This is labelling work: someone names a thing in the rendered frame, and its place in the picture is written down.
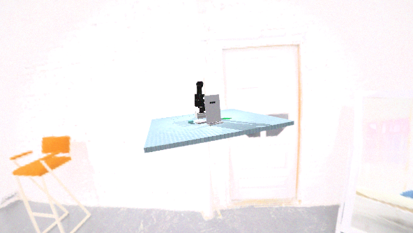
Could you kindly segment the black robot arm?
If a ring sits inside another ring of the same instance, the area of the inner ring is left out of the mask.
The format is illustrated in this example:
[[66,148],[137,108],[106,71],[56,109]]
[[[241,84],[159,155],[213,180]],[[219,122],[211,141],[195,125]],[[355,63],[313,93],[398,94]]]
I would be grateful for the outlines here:
[[[201,100],[201,98],[200,98],[200,94],[202,94],[202,87],[203,87],[203,81],[197,81],[196,82],[196,87],[197,87],[197,93],[195,93],[195,99],[194,99],[194,101],[195,101],[195,107],[198,107],[199,109],[201,108],[201,105],[200,105],[200,100]],[[201,109],[200,109],[200,112],[199,113],[204,113],[204,112],[201,112]]]

